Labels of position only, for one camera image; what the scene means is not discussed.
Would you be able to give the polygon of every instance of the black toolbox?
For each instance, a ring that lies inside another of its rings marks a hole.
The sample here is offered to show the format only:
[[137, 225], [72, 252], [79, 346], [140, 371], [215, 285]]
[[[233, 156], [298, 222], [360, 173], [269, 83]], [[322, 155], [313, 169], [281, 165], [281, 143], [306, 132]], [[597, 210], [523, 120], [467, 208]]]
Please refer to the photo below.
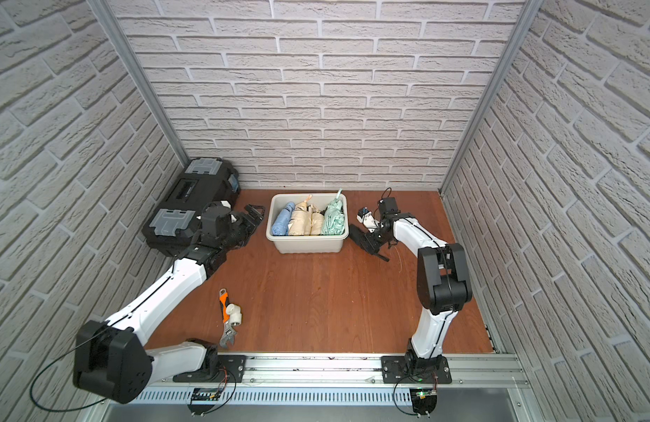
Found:
[[219, 158], [195, 159], [144, 223], [142, 234], [150, 248], [181, 256], [201, 228], [202, 212], [214, 202], [233, 208], [238, 194], [238, 172], [231, 164]]

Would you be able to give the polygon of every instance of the wrench jaw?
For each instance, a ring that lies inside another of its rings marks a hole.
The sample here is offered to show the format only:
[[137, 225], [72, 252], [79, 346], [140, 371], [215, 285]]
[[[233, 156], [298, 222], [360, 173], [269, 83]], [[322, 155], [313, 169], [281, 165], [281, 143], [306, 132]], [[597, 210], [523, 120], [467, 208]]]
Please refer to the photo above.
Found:
[[231, 324], [227, 321], [226, 323], [224, 323], [224, 334], [221, 337], [221, 339], [219, 339], [219, 345], [225, 349], [228, 349], [226, 345], [227, 343], [231, 343], [231, 345], [233, 346], [234, 342], [236, 341], [237, 333], [238, 332], [233, 328], [231, 328]]

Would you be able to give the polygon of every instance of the black cable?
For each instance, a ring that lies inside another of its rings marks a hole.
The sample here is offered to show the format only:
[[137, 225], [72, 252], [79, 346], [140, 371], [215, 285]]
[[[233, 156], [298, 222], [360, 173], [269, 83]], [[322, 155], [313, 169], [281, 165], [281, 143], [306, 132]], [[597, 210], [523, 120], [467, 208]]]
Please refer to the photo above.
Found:
[[172, 278], [173, 275], [175, 275], [175, 261], [176, 261], [176, 259], [173, 258], [173, 259], [172, 259], [172, 270], [170, 271], [171, 274], [170, 274], [170, 276], [169, 276], [168, 278], [166, 278], [166, 281], [164, 281], [163, 283], [161, 283], [160, 286], [158, 286], [158, 287], [157, 287], [157, 288], [156, 288], [156, 289], [155, 289], [155, 290], [154, 290], [154, 291], [153, 291], [149, 296], [147, 296], [144, 300], [142, 300], [142, 302], [140, 302], [140, 303], [139, 303], [135, 308], [133, 308], [133, 309], [132, 309], [130, 312], [128, 312], [126, 315], [121, 316], [121, 317], [120, 317], [119, 319], [117, 319], [115, 322], [113, 322], [113, 323], [111, 323], [110, 325], [107, 325], [106, 327], [104, 327], [104, 328], [103, 328], [99, 333], [95, 334], [95, 335], [94, 335], [93, 337], [91, 337], [90, 339], [84, 341], [84, 342], [81, 343], [81, 344], [78, 344], [78, 345], [77, 345], [76, 347], [74, 347], [73, 349], [70, 349], [70, 350], [68, 350], [67, 352], [61, 354], [61, 355], [60, 355], [59, 357], [57, 357], [53, 362], [50, 362], [50, 363], [49, 363], [48, 365], [46, 365], [46, 366], [45, 366], [41, 371], [39, 371], [39, 373], [34, 377], [34, 379], [32, 379], [32, 382], [30, 383], [30, 388], [29, 388], [29, 398], [30, 398], [30, 401], [32, 401], [32, 403], [34, 404], [34, 406], [38, 407], [38, 408], [41, 409], [41, 410], [45, 410], [45, 411], [47, 411], [47, 412], [50, 412], [50, 413], [66, 413], [66, 412], [76, 412], [77, 410], [88, 409], [89, 407], [95, 406], [96, 404], [99, 404], [99, 403], [101, 403], [101, 402], [103, 402], [103, 401], [106, 400], [106, 399], [103, 398], [102, 400], [98, 400], [98, 401], [93, 402], [93, 403], [91, 403], [91, 404], [86, 404], [85, 406], [75, 407], [75, 408], [72, 408], [72, 409], [51, 409], [51, 408], [48, 408], [48, 407], [44, 407], [44, 406], [42, 406], [42, 405], [39, 404], [39, 402], [34, 398], [34, 384], [37, 382], [37, 380], [39, 379], [39, 377], [42, 376], [43, 373], [46, 372], [46, 371], [47, 371], [50, 367], [52, 367], [55, 363], [59, 362], [61, 359], [63, 359], [63, 358], [64, 358], [65, 356], [67, 356], [69, 353], [74, 352], [76, 349], [80, 348], [80, 347], [83, 346], [84, 344], [86, 344], [86, 343], [88, 343], [88, 342], [91, 342], [91, 341], [93, 341], [94, 339], [98, 338], [99, 336], [101, 336], [102, 334], [104, 334], [107, 330], [109, 330], [111, 327], [113, 327], [114, 325], [116, 325], [116, 324], [118, 324], [119, 322], [123, 321], [124, 319], [128, 318], [128, 316], [131, 315], [133, 312], [135, 312], [135, 310], [136, 310], [137, 308], [139, 308], [140, 306], [142, 306], [142, 304], [143, 304], [144, 302], [146, 302], [149, 298], [151, 298], [152, 295], [153, 295], [154, 293], [156, 293], [156, 292], [157, 292], [161, 287], [163, 287], [163, 285], [164, 285], [165, 283], [167, 283], [167, 282]]
[[230, 376], [234, 377], [234, 390], [231, 392], [231, 395], [229, 396], [229, 398], [226, 399], [226, 401], [225, 401], [224, 403], [220, 404], [219, 407], [215, 407], [215, 408], [212, 408], [212, 409], [208, 410], [207, 412], [203, 412], [203, 413], [201, 414], [201, 416], [203, 416], [203, 415], [207, 415], [208, 413], [212, 413], [212, 412], [214, 412], [215, 410], [219, 410], [219, 409], [221, 409], [225, 404], [227, 404], [227, 403], [229, 402], [229, 400], [231, 400], [231, 398], [232, 398], [232, 397], [234, 396], [234, 394], [236, 393], [236, 386], [238, 385], [238, 384], [236, 383], [236, 376], [235, 376], [234, 373], [231, 372], [231, 371], [228, 371], [228, 373], [229, 373]]
[[411, 377], [411, 376], [412, 376], [412, 375], [404, 376], [404, 377], [398, 379], [398, 382], [395, 383], [395, 387], [393, 387], [393, 404], [395, 404], [395, 407], [396, 407], [400, 412], [404, 413], [405, 415], [409, 415], [409, 416], [418, 416], [418, 415], [419, 415], [418, 413], [409, 413], [409, 412], [405, 412], [404, 410], [400, 409], [400, 407], [398, 406], [397, 401], [395, 400], [395, 390], [397, 389], [398, 385], [400, 385], [400, 383], [402, 382], [403, 379], [407, 379], [407, 378], [409, 378], [409, 377]]

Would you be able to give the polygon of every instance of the wooden floor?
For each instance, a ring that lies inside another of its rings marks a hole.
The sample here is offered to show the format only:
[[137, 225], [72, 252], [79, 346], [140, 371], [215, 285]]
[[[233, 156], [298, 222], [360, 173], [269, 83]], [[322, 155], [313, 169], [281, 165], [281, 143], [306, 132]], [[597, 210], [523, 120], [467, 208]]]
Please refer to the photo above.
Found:
[[[245, 204], [268, 207], [284, 191], [243, 190]], [[344, 192], [348, 220], [359, 224], [359, 208], [375, 209], [380, 192]], [[437, 192], [393, 192], [401, 211], [412, 213], [435, 236], [453, 242]], [[218, 303], [226, 288], [243, 310], [236, 344], [254, 352], [401, 353], [416, 330], [421, 304], [416, 293], [414, 255], [403, 244], [381, 250], [384, 262], [350, 239], [339, 253], [281, 255], [266, 238], [266, 220], [249, 244], [228, 253], [228, 261], [191, 292], [156, 329], [148, 347], [187, 338], [217, 343], [222, 323]], [[445, 353], [491, 352], [480, 310], [473, 299], [454, 319]]]

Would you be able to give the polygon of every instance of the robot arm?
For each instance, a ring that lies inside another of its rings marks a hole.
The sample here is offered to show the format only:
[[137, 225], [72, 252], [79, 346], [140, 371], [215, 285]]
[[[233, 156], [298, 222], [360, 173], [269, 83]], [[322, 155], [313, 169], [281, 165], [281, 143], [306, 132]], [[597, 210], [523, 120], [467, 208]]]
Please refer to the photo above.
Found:
[[369, 233], [350, 225], [349, 234], [362, 249], [385, 261], [388, 258], [379, 255], [380, 248], [393, 240], [404, 243], [417, 257], [416, 287], [423, 310], [405, 355], [408, 373], [417, 373], [436, 364], [449, 324], [472, 299], [465, 252], [461, 245], [430, 234], [413, 215], [401, 213], [395, 198], [381, 199], [379, 211], [380, 222], [368, 214], [360, 216]]
[[76, 387], [127, 403], [162, 378], [192, 371], [215, 376], [217, 348], [211, 343], [189, 340], [152, 350], [144, 345], [182, 299], [226, 261], [228, 250], [247, 243], [263, 213], [250, 205], [245, 210], [237, 213], [214, 204], [207, 208], [201, 216], [201, 232], [183, 258], [125, 308], [79, 329], [72, 375]]

